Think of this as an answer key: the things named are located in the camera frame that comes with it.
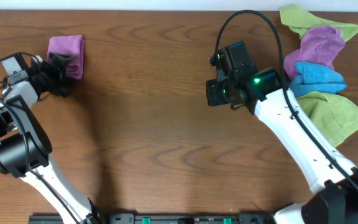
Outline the purple microfiber cloth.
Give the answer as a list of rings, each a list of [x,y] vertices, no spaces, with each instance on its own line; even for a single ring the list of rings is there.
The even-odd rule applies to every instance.
[[[82,35],[66,35],[51,37],[47,58],[51,53],[73,56],[74,59],[66,66],[66,76],[81,80],[84,72],[85,40]]]

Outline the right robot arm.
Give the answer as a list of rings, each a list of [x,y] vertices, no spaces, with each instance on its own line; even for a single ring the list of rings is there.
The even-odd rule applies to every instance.
[[[272,215],[275,223],[358,223],[358,168],[316,128],[272,68],[259,70],[240,41],[209,62],[217,77],[206,82],[210,106],[246,106],[284,145],[301,169],[313,197]]]

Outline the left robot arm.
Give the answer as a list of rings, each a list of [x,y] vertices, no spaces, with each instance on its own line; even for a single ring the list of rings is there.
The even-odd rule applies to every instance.
[[[58,168],[51,142],[31,111],[42,93],[68,96],[66,67],[73,55],[50,53],[43,60],[23,52],[1,59],[7,75],[1,80],[0,173],[33,186],[56,209],[63,223],[105,223],[94,203],[79,192]]]

